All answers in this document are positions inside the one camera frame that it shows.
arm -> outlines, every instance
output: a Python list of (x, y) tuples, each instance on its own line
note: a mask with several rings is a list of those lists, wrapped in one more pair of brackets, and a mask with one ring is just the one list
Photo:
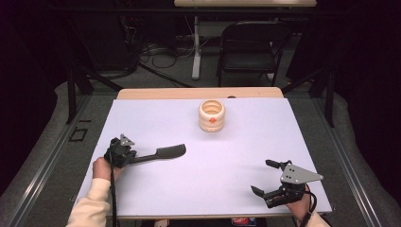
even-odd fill
[[(114, 169), (116, 179), (121, 170), (121, 168)], [(93, 172), (91, 188), (86, 197), (80, 199), (71, 211), (68, 227), (106, 225), (106, 214), (110, 210), (110, 205), (106, 202), (111, 185), (110, 165), (104, 158), (97, 158), (93, 163)]]

black spatula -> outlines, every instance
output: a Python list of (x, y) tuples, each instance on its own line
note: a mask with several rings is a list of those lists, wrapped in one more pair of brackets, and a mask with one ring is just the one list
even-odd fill
[(156, 159), (172, 159), (183, 156), (185, 153), (186, 153), (185, 144), (180, 144), (166, 148), (157, 148), (155, 154), (143, 157), (135, 157), (130, 160), (130, 164), (137, 164)]

chair leg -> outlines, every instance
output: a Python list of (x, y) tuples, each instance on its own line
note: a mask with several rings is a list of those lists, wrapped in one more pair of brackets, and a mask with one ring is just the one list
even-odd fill
[(282, 56), (283, 56), (283, 50), (280, 50), (280, 52), (278, 53), (278, 56), (277, 56), (277, 63), (274, 67), (274, 75), (273, 75), (273, 80), (271, 81), (271, 87), (274, 87)]

black cable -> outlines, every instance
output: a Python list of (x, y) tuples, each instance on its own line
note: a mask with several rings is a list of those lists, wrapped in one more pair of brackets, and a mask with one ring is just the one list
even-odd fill
[(315, 194), (313, 194), (310, 191), (305, 191), (304, 193), (309, 194), (311, 197), (313, 197), (313, 203), (312, 207), (304, 216), (304, 219), (302, 220), (300, 227), (305, 227), (307, 225), (307, 222), (310, 220), (310, 217), (312, 216), (312, 213), (313, 211), (315, 211), (316, 205), (318, 204), (318, 199), (316, 198)]
[(109, 152), (109, 158), (110, 158), (110, 178), (111, 178), (111, 188), (112, 188), (112, 204), (113, 204), (113, 227), (119, 226), (119, 223), (117, 223), (117, 202), (116, 202), (116, 197), (115, 197), (115, 184), (114, 184), (114, 166), (113, 166), (113, 159), (112, 159), (112, 153)]
[(138, 66), (140, 66), (140, 67), (142, 67), (142, 68), (148, 70), (150, 73), (153, 73), (154, 75), (156, 75), (156, 76), (159, 77), (159, 78), (167, 79), (167, 80), (172, 81), (172, 82), (176, 82), (176, 83), (178, 83), (178, 84), (180, 84), (180, 85), (182, 85), (183, 87), (186, 87), (186, 88), (193, 88), (193, 87), (194, 87), (194, 86), (188, 85), (188, 84), (186, 84), (186, 83), (180, 82), (180, 81), (178, 81), (178, 80), (172, 78), (172, 77), (169, 76), (169, 75), (166, 75), (166, 74), (163, 74), (163, 73), (158, 72), (158, 71), (156, 71), (156, 70), (153, 70), (153, 69), (151, 69), (151, 68), (145, 66), (145, 65), (142, 64), (141, 62), (138, 62)]

robotic arm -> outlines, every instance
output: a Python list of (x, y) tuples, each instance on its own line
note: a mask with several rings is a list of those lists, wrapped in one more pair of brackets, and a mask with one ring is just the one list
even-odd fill
[(323, 179), (322, 175), (293, 165), (290, 160), (285, 163), (266, 160), (266, 165), (283, 170), (280, 178), (282, 185), (278, 190), (265, 193), (263, 190), (251, 186), (253, 193), (261, 197), (269, 208), (299, 201), (305, 193), (306, 183)]

